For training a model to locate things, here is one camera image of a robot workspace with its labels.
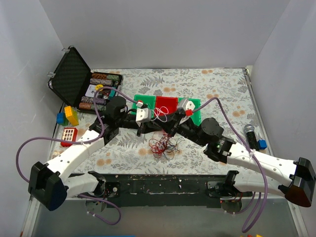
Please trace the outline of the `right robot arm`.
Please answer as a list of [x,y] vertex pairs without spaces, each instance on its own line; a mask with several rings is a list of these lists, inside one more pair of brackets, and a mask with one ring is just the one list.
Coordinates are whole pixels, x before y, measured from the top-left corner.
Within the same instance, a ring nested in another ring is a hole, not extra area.
[[236,173],[223,184],[224,192],[235,196],[239,192],[263,192],[285,197],[301,207],[311,207],[316,187],[316,173],[306,158],[297,160],[273,157],[223,136],[223,128],[215,118],[206,118],[199,126],[189,118],[182,121],[176,112],[161,127],[170,136],[176,133],[204,147],[204,154],[215,162],[236,165],[259,173],[259,179],[244,178]]

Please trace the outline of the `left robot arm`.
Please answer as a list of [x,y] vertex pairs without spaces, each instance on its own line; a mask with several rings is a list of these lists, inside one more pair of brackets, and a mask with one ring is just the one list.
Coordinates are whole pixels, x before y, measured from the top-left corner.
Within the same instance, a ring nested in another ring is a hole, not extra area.
[[66,198],[82,193],[101,197],[106,183],[103,175],[95,171],[74,177],[71,174],[90,155],[118,135],[120,128],[138,129],[136,116],[127,114],[125,106],[125,98],[114,97],[106,105],[101,119],[97,119],[79,139],[79,144],[71,145],[45,164],[35,163],[31,169],[29,193],[50,211],[60,207]]

